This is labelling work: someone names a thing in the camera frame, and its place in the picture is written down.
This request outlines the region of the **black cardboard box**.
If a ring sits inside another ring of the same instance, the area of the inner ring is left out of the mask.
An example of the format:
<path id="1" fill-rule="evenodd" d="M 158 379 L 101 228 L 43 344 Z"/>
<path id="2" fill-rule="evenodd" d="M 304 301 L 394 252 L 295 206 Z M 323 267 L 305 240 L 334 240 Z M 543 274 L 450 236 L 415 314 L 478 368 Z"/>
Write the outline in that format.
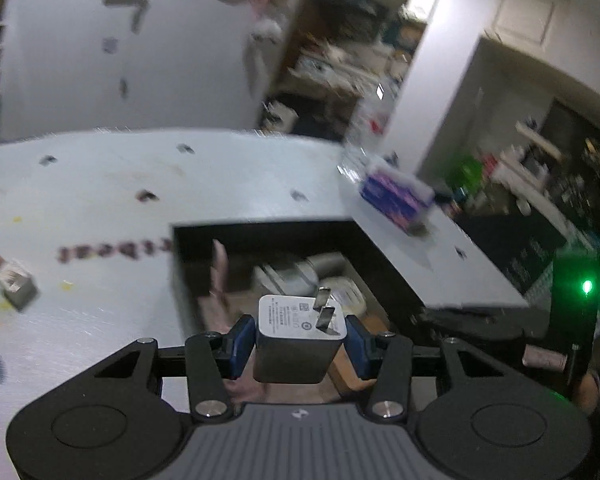
<path id="1" fill-rule="evenodd" d="M 178 224 L 172 228 L 172 286 L 178 314 L 186 337 L 208 330 L 201 300 L 209 296 L 213 243 L 221 243 L 228 255 L 226 290 L 234 295 L 256 289 L 252 271 L 260 264 L 291 269 L 318 254 L 342 255 L 327 272 L 349 275 L 364 292 L 372 312 L 400 333 L 414 330 L 412 317 L 434 308 L 524 308 L 519 297 L 507 299 L 501 292 L 489 292 L 474 276 L 461 280 L 469 286 L 467 300 L 460 288 L 451 287 L 449 300 L 434 302 L 416 292 L 417 285 L 434 286 L 440 292 L 445 281 L 416 278 L 402 272 L 352 220 L 240 222 L 221 224 Z"/>

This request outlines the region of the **white power adapter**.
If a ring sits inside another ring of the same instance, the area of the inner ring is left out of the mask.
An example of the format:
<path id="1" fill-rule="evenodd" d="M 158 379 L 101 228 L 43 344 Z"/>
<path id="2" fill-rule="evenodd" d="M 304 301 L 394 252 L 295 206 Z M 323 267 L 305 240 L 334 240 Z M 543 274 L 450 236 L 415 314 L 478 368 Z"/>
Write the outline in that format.
<path id="1" fill-rule="evenodd" d="M 266 384 L 318 384 L 348 333 L 327 287 L 313 297 L 261 297 L 257 326 L 253 378 Z"/>

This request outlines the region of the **grey stapler tool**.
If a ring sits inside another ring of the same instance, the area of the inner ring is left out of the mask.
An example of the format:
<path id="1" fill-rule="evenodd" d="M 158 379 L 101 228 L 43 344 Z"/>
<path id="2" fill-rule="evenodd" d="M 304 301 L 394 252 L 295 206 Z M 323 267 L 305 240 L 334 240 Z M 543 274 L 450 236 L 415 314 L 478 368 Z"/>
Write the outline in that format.
<path id="1" fill-rule="evenodd" d="M 264 294 L 313 296 L 319 282 L 314 267 L 303 260 L 261 263 L 252 270 L 253 288 Z"/>

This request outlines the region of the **purple tissue pack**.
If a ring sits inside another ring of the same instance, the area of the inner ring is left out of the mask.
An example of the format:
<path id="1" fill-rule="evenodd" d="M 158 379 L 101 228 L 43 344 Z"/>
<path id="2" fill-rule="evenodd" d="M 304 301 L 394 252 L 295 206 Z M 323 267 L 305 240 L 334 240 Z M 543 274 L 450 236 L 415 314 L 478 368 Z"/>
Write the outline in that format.
<path id="1" fill-rule="evenodd" d="M 422 223 L 436 193 L 412 174 L 376 164 L 361 183 L 360 195 L 395 226 L 408 232 Z"/>

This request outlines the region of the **small grey plug block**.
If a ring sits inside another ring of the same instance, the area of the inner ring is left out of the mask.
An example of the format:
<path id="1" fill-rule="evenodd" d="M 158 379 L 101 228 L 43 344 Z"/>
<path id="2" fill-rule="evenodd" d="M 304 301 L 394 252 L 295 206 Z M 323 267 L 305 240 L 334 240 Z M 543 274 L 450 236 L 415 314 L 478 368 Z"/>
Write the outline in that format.
<path id="1" fill-rule="evenodd" d="M 0 289 L 5 299 L 17 310 L 22 310 L 38 294 L 31 273 L 19 263 L 0 254 Z"/>

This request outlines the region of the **clear water bottle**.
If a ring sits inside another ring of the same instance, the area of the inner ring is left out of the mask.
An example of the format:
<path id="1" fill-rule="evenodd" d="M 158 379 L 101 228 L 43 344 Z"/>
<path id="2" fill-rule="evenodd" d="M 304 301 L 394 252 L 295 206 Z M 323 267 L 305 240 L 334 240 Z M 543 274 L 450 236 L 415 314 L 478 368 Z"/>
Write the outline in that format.
<path id="1" fill-rule="evenodd" d="M 385 76 L 370 87 L 355 105 L 343 138 L 338 171 L 351 182 L 360 182 L 366 167 L 378 153 L 396 105 L 398 82 Z"/>

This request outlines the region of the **white plush sheep toy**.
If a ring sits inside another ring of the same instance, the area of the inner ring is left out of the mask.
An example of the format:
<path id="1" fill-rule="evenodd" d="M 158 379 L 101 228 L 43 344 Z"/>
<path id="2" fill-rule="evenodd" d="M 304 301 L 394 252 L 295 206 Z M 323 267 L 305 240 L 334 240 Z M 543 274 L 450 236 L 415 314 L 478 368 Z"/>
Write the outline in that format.
<path id="1" fill-rule="evenodd" d="M 250 38 L 254 42 L 279 44 L 284 39 L 283 27 L 272 18 L 259 18 L 250 29 Z"/>

